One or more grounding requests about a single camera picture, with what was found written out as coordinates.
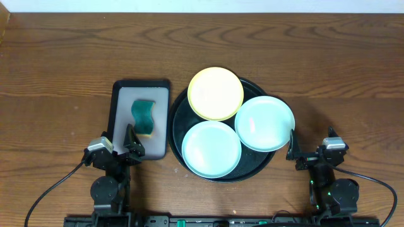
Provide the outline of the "green yellow sponge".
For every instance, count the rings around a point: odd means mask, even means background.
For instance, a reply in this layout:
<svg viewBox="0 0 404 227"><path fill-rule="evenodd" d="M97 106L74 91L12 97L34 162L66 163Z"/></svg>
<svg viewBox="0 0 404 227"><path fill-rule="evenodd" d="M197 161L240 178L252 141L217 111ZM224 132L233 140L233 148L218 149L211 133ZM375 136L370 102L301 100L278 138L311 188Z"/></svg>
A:
<svg viewBox="0 0 404 227"><path fill-rule="evenodd" d="M155 102L148 100L135 100L131 107L134 119L134 131L141 136L151 136L154 130L152 110Z"/></svg>

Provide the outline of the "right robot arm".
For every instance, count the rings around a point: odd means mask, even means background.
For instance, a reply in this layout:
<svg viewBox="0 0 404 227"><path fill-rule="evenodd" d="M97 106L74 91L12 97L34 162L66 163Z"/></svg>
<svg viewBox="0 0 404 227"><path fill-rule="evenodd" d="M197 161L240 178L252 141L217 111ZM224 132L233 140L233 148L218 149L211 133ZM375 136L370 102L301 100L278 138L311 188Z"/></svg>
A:
<svg viewBox="0 0 404 227"><path fill-rule="evenodd" d="M310 176L311 203L327 216L342 216L357 212L359 185L349 178L335 178L334 168L344 162L348 145L332 127L314 152L302 152L294 130L286 155L295 161L297 171L307 170Z"/></svg>

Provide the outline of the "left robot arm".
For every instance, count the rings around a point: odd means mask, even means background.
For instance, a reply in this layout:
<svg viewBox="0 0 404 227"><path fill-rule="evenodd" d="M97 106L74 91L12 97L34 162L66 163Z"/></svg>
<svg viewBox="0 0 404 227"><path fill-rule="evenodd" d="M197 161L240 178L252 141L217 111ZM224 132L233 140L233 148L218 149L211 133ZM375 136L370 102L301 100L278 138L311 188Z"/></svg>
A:
<svg viewBox="0 0 404 227"><path fill-rule="evenodd" d="M105 136L94 139L84 150L82 160L85 166L93 166L105 172L91 186L94 212L99 216L123 214L129 207L130 167L140 164L145 148L128 124L123 146L128 152L119 154Z"/></svg>

